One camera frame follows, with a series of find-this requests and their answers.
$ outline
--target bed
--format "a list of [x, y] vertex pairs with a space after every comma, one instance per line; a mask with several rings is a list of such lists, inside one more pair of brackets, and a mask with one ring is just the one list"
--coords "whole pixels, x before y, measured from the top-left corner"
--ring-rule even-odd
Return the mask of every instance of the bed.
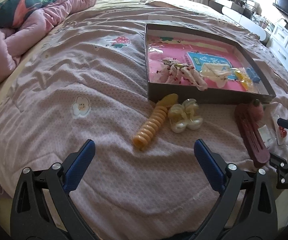
[[[0, 184], [12, 196], [24, 167], [47, 169], [86, 139], [94, 140], [94, 160], [70, 196], [106, 240], [163, 239], [198, 228], [218, 197], [193, 155], [198, 138], [226, 162], [256, 171], [234, 122], [235, 106], [201, 105], [202, 129], [175, 135], [166, 123], [146, 151], [133, 148], [132, 135], [153, 109], [146, 90], [146, 23], [195, 28], [239, 42], [277, 95], [263, 123], [273, 131], [273, 118], [288, 119], [287, 71], [256, 35], [208, 6], [187, 0], [97, 0], [95, 7], [68, 17], [0, 85]], [[119, 37], [128, 45], [114, 46]], [[78, 101], [87, 111], [72, 110]], [[270, 150], [288, 160], [288, 135]], [[275, 185], [275, 170], [264, 169]], [[281, 206], [288, 213], [288, 202]], [[59, 225], [54, 207], [50, 210]], [[287, 220], [288, 214], [279, 227]]]

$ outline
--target box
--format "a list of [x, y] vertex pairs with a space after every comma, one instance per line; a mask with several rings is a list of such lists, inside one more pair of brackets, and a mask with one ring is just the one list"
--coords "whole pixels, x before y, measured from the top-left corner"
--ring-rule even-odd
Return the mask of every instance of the box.
[[[163, 58], [176, 58], [181, 63], [194, 65], [197, 69], [195, 64], [198, 60], [196, 58], [201, 54], [206, 56], [203, 57], [203, 60], [212, 56], [211, 60], [215, 59], [223, 64], [227, 60], [232, 68], [253, 69], [260, 78], [258, 84], [254, 83], [258, 93], [243, 90], [242, 85], [238, 84], [239, 81], [234, 79], [229, 80], [227, 87], [222, 89], [215, 87], [211, 81], [205, 79], [209, 88], [204, 91], [200, 91], [192, 85], [185, 85], [185, 81], [181, 84], [168, 84], [153, 80], [156, 69], [159, 66], [162, 68]], [[178, 94], [179, 103], [188, 98], [194, 98], [202, 104], [228, 105], [249, 103], [253, 99], [259, 99], [262, 103], [270, 103], [276, 96], [269, 81], [246, 50], [237, 42], [212, 33], [170, 25], [147, 24], [145, 28], [145, 60], [148, 76], [148, 99], [153, 102], [157, 102], [171, 93]]]

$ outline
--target white flower print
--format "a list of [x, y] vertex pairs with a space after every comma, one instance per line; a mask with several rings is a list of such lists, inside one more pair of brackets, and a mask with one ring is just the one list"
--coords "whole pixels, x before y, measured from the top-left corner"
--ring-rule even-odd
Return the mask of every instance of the white flower print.
[[72, 105], [73, 115], [78, 117], [86, 116], [90, 111], [90, 102], [87, 98], [77, 97], [76, 102]]

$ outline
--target orange spiral hair tie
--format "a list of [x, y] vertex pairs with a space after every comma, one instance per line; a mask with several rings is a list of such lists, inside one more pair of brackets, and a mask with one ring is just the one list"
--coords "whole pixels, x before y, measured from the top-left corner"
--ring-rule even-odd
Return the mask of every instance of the orange spiral hair tie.
[[177, 99], [177, 94], [170, 94], [157, 102], [151, 116], [132, 138], [136, 148], [143, 150], [151, 142], [167, 117], [167, 109], [177, 103]]
[[167, 108], [156, 106], [149, 119], [141, 126], [136, 135], [133, 137], [135, 147], [143, 150], [154, 137], [157, 130], [161, 127], [167, 117]]

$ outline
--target white dresser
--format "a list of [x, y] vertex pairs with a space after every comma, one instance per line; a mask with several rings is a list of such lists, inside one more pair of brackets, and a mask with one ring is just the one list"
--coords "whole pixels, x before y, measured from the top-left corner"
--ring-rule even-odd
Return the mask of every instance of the white dresser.
[[288, 71], [288, 30], [276, 25], [266, 47]]

